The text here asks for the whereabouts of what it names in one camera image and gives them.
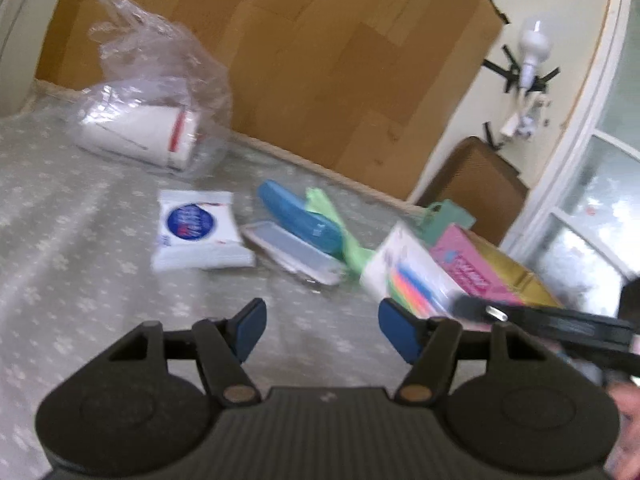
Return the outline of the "person's right hand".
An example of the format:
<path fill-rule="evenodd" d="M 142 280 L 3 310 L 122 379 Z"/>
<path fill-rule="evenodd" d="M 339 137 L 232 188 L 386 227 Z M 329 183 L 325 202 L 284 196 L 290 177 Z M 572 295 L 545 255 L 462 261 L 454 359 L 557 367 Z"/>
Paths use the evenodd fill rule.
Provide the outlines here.
<path fill-rule="evenodd" d="M 622 415 L 623 428 L 618 440 L 612 476 L 617 480 L 639 478 L 640 456 L 640 392 L 634 384 L 618 382 L 608 388 L 608 394 L 614 400 Z"/>

